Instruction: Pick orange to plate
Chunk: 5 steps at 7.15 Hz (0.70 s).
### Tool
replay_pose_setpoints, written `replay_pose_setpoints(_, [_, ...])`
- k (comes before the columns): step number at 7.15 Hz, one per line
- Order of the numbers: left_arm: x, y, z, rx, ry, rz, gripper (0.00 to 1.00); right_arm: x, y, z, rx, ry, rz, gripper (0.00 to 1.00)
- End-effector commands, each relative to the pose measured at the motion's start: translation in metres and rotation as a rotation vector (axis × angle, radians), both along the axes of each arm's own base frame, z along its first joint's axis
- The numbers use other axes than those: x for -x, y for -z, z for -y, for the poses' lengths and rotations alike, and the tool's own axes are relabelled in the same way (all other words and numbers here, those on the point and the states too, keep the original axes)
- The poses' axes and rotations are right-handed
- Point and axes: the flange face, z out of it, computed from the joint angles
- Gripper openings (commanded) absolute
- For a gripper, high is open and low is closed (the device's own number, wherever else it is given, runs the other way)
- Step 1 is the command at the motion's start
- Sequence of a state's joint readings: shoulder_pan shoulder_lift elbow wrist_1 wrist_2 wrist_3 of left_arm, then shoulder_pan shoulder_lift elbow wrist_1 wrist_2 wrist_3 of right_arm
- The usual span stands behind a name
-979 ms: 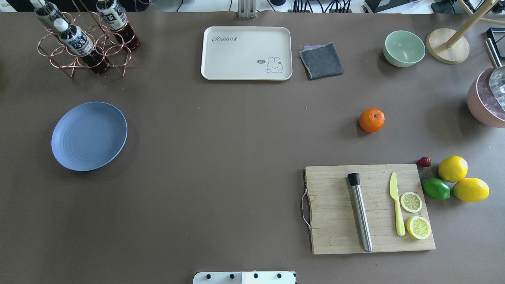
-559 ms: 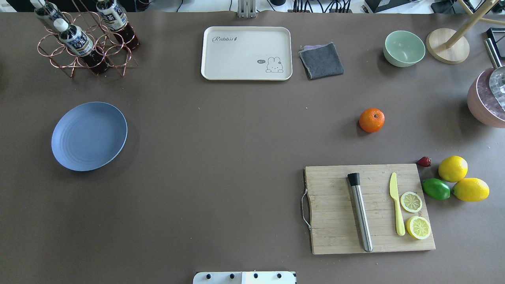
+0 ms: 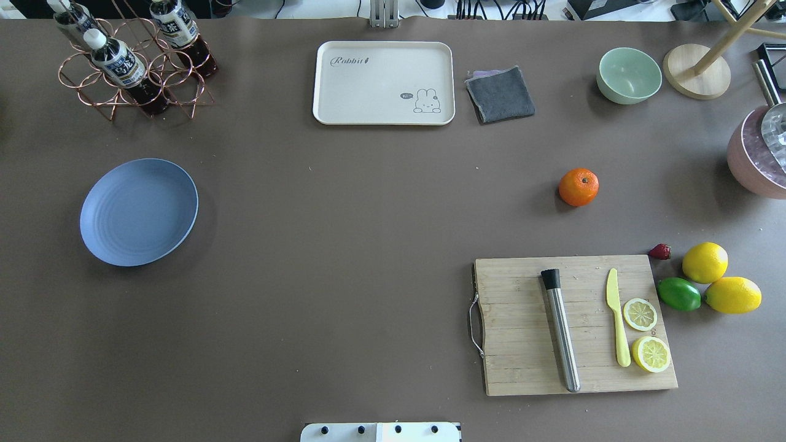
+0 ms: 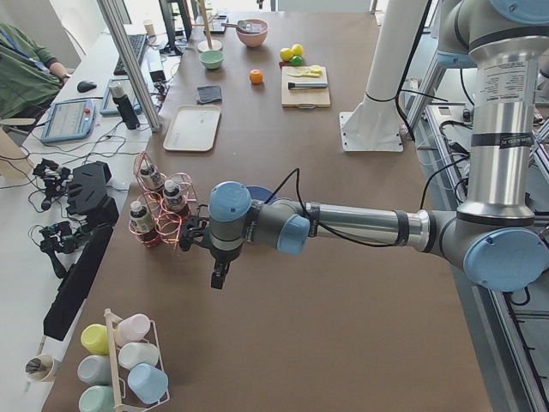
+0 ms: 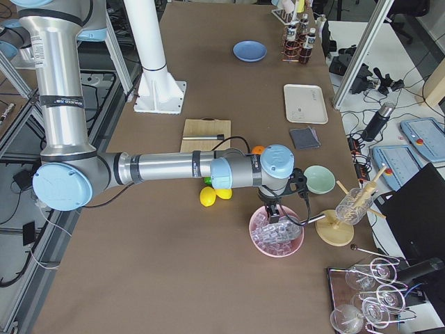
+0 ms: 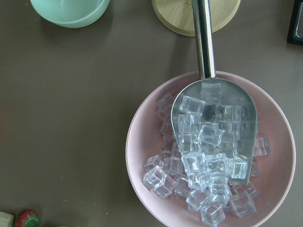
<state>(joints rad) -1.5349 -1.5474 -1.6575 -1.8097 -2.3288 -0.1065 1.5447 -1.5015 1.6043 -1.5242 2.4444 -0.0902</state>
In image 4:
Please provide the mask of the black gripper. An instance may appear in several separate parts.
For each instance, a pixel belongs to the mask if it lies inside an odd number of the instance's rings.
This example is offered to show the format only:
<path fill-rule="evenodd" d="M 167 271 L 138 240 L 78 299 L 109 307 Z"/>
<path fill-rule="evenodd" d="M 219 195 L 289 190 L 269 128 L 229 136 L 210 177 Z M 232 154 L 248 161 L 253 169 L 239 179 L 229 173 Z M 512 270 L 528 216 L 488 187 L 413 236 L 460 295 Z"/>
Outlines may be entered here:
<path fill-rule="evenodd" d="M 199 204 L 196 212 L 189 215 L 181 224 L 178 245 L 182 251 L 189 251 L 193 245 L 209 249 L 211 242 L 209 240 L 209 218 L 201 216 L 201 209 L 206 204 Z M 211 275 L 210 286 L 215 289 L 223 289 L 227 275 L 227 262 L 216 262 Z"/>

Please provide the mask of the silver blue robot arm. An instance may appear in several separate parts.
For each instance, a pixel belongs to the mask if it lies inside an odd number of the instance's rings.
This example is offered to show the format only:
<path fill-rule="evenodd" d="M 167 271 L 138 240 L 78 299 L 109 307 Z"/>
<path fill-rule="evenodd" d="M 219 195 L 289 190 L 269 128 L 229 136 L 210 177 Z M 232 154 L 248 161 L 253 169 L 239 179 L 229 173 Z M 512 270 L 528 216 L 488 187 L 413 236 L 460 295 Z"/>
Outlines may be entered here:
<path fill-rule="evenodd" d="M 538 60 L 547 48 L 545 1 L 443 3 L 438 56 L 467 56 L 477 66 L 468 193 L 456 211 L 407 213 L 286 199 L 267 204 L 228 181 L 211 191 L 208 215 L 184 225 L 181 249 L 210 251 L 213 288 L 223 286 L 244 242 L 295 255 L 308 238 L 331 235 L 435 254 L 491 290 L 526 287 L 548 266 L 547 245 L 533 230 L 534 212 L 525 203 Z"/>

